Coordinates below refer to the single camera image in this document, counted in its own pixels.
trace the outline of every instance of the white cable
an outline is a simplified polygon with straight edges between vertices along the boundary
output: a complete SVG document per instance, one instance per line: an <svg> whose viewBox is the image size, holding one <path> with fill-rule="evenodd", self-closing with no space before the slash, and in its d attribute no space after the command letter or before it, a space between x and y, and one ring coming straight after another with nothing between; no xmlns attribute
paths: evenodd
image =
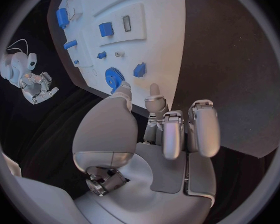
<svg viewBox="0 0 280 224"><path fill-rule="evenodd" d="M20 50L21 52L23 52L21 49L19 49L19 48L17 48L17 47L15 47L15 48L6 48L6 50L14 50L14 49L17 49L17 50Z"/></svg>
<svg viewBox="0 0 280 224"><path fill-rule="evenodd" d="M19 41L25 41L26 42L26 46L27 46L27 55L28 55L28 42L25 39L19 39L16 42L14 42L13 44L11 44L9 47L13 46L14 44L18 43Z"/></svg>

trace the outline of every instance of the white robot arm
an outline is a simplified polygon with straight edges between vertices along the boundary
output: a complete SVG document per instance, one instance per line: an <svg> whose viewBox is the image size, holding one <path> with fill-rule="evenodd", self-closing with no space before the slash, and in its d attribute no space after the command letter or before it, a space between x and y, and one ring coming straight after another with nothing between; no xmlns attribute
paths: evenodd
<svg viewBox="0 0 280 224"><path fill-rule="evenodd" d="M31 72L36 63L35 53L27 56L23 52L4 54L0 62L1 76L14 86L21 88L24 97L33 105L51 98L59 90L55 87L49 91L52 78L47 72L42 72L40 75Z"/></svg>

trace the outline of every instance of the blue gear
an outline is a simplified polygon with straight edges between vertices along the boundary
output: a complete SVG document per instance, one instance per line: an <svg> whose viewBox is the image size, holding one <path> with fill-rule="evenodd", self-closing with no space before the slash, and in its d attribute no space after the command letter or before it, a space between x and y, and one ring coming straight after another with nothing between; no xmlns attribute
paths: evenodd
<svg viewBox="0 0 280 224"><path fill-rule="evenodd" d="M115 90L121 85L121 82L125 81L125 78L118 69L111 67L105 71L105 80L107 84L113 88L111 91L111 94L113 94Z"/></svg>

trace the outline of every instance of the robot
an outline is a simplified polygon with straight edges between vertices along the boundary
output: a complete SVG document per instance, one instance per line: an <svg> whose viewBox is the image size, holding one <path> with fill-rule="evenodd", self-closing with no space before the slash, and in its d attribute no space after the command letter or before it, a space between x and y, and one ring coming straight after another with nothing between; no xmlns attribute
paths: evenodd
<svg viewBox="0 0 280 224"><path fill-rule="evenodd" d="M131 97L122 81L82 120L73 159L89 176L90 192L75 204L91 223L101 223L101 215L107 223L202 223L216 193L210 157L220 148L220 130L213 102L191 105L186 142L182 111L169 111L152 84L144 142L137 143Z"/></svg>
<svg viewBox="0 0 280 224"><path fill-rule="evenodd" d="M27 56L23 52L3 54L0 61L1 76L14 86L21 88L24 97L33 105L53 97L59 90L57 87L49 90L52 78L47 72L42 72L40 75L32 73L36 63L35 53Z"/></svg>

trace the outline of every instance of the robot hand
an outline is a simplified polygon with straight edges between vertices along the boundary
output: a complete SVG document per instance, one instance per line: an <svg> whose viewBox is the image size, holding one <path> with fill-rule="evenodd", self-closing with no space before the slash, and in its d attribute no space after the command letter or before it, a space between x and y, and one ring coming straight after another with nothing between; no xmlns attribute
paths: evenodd
<svg viewBox="0 0 280 224"><path fill-rule="evenodd" d="M51 83L52 78L47 72L42 72L40 75L26 73L20 79L22 92L33 105L46 101L56 94L59 90L57 87L49 91Z"/></svg>

